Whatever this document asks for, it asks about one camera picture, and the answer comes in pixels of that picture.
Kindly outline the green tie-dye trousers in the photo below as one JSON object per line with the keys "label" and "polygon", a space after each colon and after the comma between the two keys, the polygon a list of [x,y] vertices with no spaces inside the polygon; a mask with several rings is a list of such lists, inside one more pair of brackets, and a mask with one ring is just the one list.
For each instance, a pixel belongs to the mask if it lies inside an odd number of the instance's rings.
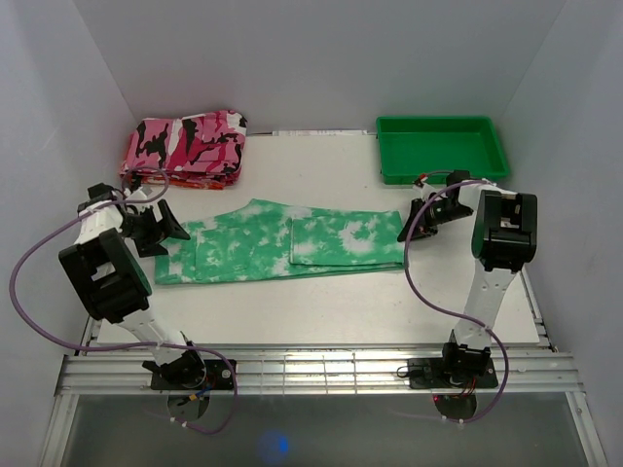
{"label": "green tie-dye trousers", "polygon": [[396,211],[295,206],[253,199],[235,211],[183,225],[165,242],[159,285],[216,284],[340,275],[403,267]]}

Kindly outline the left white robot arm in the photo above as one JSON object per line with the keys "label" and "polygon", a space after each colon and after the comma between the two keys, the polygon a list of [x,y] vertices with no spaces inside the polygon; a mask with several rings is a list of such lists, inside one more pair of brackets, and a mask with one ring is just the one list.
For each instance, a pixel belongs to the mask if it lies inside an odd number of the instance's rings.
{"label": "left white robot arm", "polygon": [[152,288],[139,258],[165,256],[169,238],[188,241],[167,202],[150,202],[139,188],[121,192],[99,183],[77,212],[80,231],[59,252],[59,261],[87,313],[130,332],[139,342],[152,342],[153,360],[145,368],[177,380],[185,388],[200,386],[206,365],[183,332],[169,327],[150,307]]}

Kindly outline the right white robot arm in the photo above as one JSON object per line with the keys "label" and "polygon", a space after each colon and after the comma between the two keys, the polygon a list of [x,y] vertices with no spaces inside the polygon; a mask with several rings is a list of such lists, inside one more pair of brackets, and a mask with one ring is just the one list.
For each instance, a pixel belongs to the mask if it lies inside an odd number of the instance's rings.
{"label": "right white robot arm", "polygon": [[423,174],[414,182],[405,226],[397,240],[432,237],[441,225],[472,216],[471,254],[475,271],[462,314],[437,358],[408,364],[409,378],[426,387],[483,383],[495,387],[491,357],[492,331],[508,287],[537,244],[537,197],[500,188],[465,170],[446,174],[446,187],[436,190]]}

